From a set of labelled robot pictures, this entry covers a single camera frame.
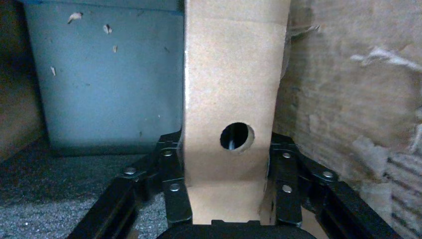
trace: silver rivet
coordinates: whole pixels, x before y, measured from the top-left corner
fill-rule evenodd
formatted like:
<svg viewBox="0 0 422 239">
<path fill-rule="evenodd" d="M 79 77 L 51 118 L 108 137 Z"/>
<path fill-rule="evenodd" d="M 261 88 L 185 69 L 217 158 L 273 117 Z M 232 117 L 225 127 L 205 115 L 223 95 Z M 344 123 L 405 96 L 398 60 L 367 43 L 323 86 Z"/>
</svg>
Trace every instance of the silver rivet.
<svg viewBox="0 0 422 239">
<path fill-rule="evenodd" d="M 173 183 L 170 185 L 170 191 L 177 192 L 180 189 L 180 185 L 178 183 Z"/>
<path fill-rule="evenodd" d="M 324 171 L 324 173 L 322 174 L 324 175 L 324 177 L 327 177 L 327 178 L 332 178 L 334 176 L 331 172 L 328 172 L 328 171 Z"/>
<path fill-rule="evenodd" d="M 292 192 L 292 188 L 289 185 L 283 185 L 282 189 L 286 193 L 291 193 Z"/>
<path fill-rule="evenodd" d="M 124 173 L 132 175 L 132 174 L 136 173 L 136 168 L 127 167 L 127 168 L 124 169 Z"/>
<path fill-rule="evenodd" d="M 171 156 L 172 154 L 173 154 L 173 152 L 170 151 L 170 150 L 166 150 L 166 151 L 163 152 L 164 156 Z"/>
</svg>

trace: plastic bin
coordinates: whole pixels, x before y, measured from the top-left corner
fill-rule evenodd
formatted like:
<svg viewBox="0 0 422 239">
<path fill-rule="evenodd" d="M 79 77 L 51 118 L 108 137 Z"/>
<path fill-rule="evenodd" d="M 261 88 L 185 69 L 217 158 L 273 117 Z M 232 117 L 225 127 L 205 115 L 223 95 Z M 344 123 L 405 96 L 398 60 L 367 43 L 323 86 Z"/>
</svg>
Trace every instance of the plastic bin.
<svg viewBox="0 0 422 239">
<path fill-rule="evenodd" d="M 24 1 L 53 150 L 146 153 L 181 128 L 182 2 Z"/>
</svg>

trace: black plastic part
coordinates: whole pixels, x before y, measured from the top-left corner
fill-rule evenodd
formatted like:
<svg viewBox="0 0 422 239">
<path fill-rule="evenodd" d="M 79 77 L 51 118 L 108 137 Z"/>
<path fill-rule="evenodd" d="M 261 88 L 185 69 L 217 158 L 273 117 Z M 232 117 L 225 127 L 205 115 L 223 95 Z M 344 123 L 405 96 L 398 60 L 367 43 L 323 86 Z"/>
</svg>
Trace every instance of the black plastic part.
<svg viewBox="0 0 422 239">
<path fill-rule="evenodd" d="M 124 238 L 136 216 L 135 199 L 148 201 L 164 191 L 170 229 L 159 239 L 315 239 L 298 228 L 301 205 L 316 214 L 331 239 L 401 239 L 346 183 L 338 182 L 337 174 L 302 155 L 290 137 L 279 134 L 272 137 L 268 175 L 275 185 L 277 225 L 192 225 L 179 137 L 180 132 L 161 136 L 154 152 L 131 165 L 135 173 L 122 173 L 112 181 L 68 238 Z"/>
<path fill-rule="evenodd" d="M 298 189 L 297 157 L 291 151 L 273 150 L 270 152 L 270 167 L 274 172 L 271 180 L 275 182 L 276 223 L 278 225 L 302 224 L 301 199 Z"/>
<path fill-rule="evenodd" d="M 164 148 L 160 153 L 160 174 L 163 181 L 167 224 L 170 227 L 192 224 L 192 209 L 185 186 L 177 149 Z"/>
<path fill-rule="evenodd" d="M 135 214 L 134 183 L 116 178 L 88 211 L 68 239 L 117 239 L 127 233 L 126 223 Z"/>
<path fill-rule="evenodd" d="M 316 239 L 308 232 L 292 226 L 261 226 L 256 222 L 211 225 L 182 225 L 170 228 L 158 239 Z"/>
<path fill-rule="evenodd" d="M 317 219 L 330 238 L 401 238 L 346 183 L 330 183 L 327 187 L 324 208 Z"/>
</svg>

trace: debris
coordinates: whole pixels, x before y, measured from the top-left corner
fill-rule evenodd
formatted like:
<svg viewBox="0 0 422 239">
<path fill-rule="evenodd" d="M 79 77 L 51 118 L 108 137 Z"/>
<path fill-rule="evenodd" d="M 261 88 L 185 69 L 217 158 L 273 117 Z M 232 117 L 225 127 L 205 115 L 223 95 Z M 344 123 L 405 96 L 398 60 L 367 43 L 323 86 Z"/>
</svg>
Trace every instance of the debris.
<svg viewBox="0 0 422 239">
<path fill-rule="evenodd" d="M 418 147 L 420 147 L 422 139 L 422 124 L 415 125 L 413 136 L 411 138 L 411 143 L 408 147 L 410 153 L 414 153 Z"/>
<path fill-rule="evenodd" d="M 313 31 L 318 31 L 320 25 L 311 25 L 306 27 L 291 27 L 288 32 L 289 37 L 301 36 Z"/>
<path fill-rule="evenodd" d="M 141 16 L 142 14 L 144 14 L 144 12 L 145 11 L 142 10 L 142 11 L 138 12 L 138 14 L 136 16 Z"/>
<path fill-rule="evenodd" d="M 113 32 L 113 29 L 108 24 L 104 25 L 103 29 L 104 29 L 104 32 L 107 34 L 110 34 L 111 32 Z"/>
<path fill-rule="evenodd" d="M 72 15 L 70 15 L 69 20 L 67 21 L 67 24 L 70 24 L 73 20 L 81 19 L 83 13 L 82 12 L 74 12 Z"/>
<path fill-rule="evenodd" d="M 56 76 L 56 68 L 50 66 L 51 72 L 53 72 L 53 76 Z"/>
<path fill-rule="evenodd" d="M 353 55 L 350 57 L 352 61 L 360 62 L 362 67 L 368 66 L 374 62 L 383 62 L 391 65 L 405 66 L 416 72 L 422 72 L 422 66 L 396 55 L 394 51 L 387 51 L 380 47 L 374 47 L 367 56 Z"/>
</svg>

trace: cardboard wall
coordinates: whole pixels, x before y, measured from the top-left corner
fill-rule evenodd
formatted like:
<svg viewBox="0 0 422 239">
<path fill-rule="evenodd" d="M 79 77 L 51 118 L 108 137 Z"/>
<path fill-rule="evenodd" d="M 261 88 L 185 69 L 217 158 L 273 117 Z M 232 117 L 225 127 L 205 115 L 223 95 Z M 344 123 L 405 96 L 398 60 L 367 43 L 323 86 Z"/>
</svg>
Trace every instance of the cardboard wall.
<svg viewBox="0 0 422 239">
<path fill-rule="evenodd" d="M 274 122 L 405 238 L 422 235 L 421 12 L 420 1 L 292 1 L 292 29 L 313 30 L 292 37 Z"/>
<path fill-rule="evenodd" d="M 43 133 L 23 9 L 0 3 L 0 162 Z"/>
</svg>

